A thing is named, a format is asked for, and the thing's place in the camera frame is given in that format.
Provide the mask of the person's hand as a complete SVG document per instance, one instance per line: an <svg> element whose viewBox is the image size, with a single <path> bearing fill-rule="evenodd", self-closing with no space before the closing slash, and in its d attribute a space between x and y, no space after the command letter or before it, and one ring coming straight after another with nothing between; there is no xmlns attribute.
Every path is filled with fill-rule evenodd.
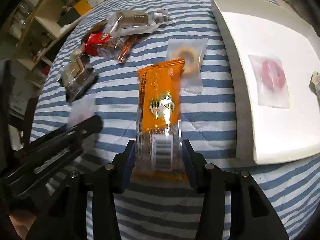
<svg viewBox="0 0 320 240"><path fill-rule="evenodd" d="M36 216L29 211L15 211L9 215L9 218L21 239L25 239L27 233L36 219Z"/></svg>

